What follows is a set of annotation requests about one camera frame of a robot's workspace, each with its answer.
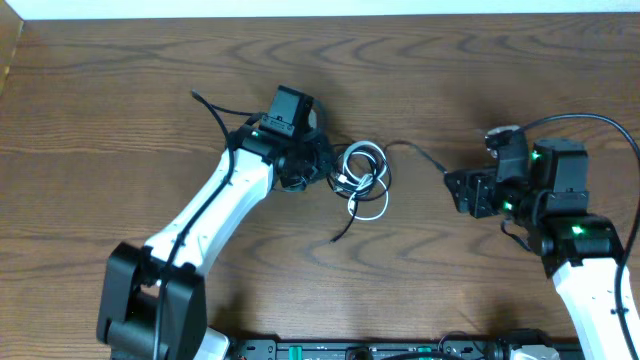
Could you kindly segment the cardboard panel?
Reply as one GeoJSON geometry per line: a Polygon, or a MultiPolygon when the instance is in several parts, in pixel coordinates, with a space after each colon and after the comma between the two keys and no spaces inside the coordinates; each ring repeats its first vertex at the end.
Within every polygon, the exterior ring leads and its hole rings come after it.
{"type": "Polygon", "coordinates": [[[17,44],[22,34],[24,20],[5,0],[1,0],[0,12],[0,93],[3,93],[17,44]]]}

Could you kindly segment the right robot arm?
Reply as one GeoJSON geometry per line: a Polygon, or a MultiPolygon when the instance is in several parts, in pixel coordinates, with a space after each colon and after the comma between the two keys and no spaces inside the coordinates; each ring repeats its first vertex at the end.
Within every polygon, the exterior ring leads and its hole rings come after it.
{"type": "Polygon", "coordinates": [[[495,145],[496,163],[444,176],[460,213],[504,216],[527,232],[518,244],[542,262],[587,359],[636,359],[639,316],[612,222],[588,210],[585,146],[547,138],[495,145]]]}

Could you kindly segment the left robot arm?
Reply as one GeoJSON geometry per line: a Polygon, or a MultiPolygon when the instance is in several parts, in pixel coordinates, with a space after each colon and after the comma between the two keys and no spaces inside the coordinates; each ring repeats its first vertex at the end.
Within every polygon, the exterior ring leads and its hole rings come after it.
{"type": "Polygon", "coordinates": [[[206,277],[244,217],[275,186],[302,192],[335,152],[312,96],[279,86],[266,112],[224,130],[217,168],[188,205],[143,246],[106,261],[96,337],[114,359],[224,359],[231,339],[209,326],[206,277]]]}

